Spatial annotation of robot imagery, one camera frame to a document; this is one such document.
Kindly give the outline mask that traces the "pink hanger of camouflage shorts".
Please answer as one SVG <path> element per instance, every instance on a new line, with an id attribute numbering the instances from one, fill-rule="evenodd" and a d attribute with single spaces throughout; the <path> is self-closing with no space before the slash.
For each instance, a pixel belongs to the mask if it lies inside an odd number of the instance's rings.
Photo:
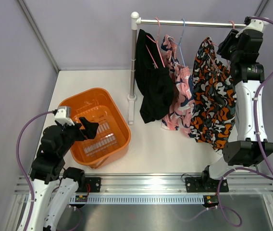
<path id="1" fill-rule="evenodd" d="M 232 29 L 235 29 L 235 23 L 234 23 L 233 20 L 229 20 L 228 23 L 232 24 Z M 221 55 L 219 55 L 217 53 L 218 48 L 219 48 L 219 44 L 213 42 L 211 38 L 208 40 L 208 43 L 211 44 L 214 47 L 216 57 L 223 63 L 223 65 L 226 65 L 226 69 L 229 70 L 229 68 L 230 68 L 229 67 L 229 61 L 226 60 L 226 59 L 224 59 L 224 58 L 222 58 Z"/>

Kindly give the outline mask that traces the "orange camouflage shorts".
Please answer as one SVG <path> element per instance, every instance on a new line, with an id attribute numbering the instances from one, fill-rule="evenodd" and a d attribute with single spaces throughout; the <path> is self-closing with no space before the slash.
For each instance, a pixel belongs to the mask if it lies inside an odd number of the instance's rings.
<path id="1" fill-rule="evenodd" d="M 230 71 L 216 56 L 210 37 L 202 41 L 196 53 L 192 83 L 194 109 L 189 135 L 221 152 L 236 121 L 236 91 Z"/>

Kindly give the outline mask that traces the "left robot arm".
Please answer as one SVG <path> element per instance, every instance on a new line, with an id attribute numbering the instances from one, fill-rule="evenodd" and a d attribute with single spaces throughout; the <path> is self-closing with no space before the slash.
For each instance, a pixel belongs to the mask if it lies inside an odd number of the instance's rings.
<path id="1" fill-rule="evenodd" d="M 52 195 L 64 167 L 64 156 L 77 141 L 94 139 L 99 124 L 80 117 L 79 122 L 62 125 L 57 122 L 43 131 L 41 144 L 32 170 L 26 180 L 30 195 L 24 215 L 18 227 L 20 231 L 54 231 L 69 199 L 86 186 L 83 170 L 69 167 L 65 170 L 61 184 Z"/>

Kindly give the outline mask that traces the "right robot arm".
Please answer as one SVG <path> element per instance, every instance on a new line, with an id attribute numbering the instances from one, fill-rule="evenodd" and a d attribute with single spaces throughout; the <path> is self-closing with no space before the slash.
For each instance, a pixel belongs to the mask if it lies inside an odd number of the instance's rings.
<path id="1" fill-rule="evenodd" d="M 218 180 L 231 168 L 257 165 L 273 153 L 273 143 L 268 142 L 263 124 L 262 91 L 258 89 L 265 80 L 264 67 L 257 62 L 262 42 L 260 31 L 232 29 L 218 46 L 217 53 L 231 63 L 237 95 L 237 140 L 227 142 L 223 157 L 203 170 L 196 186 L 206 191 L 216 191 Z"/>

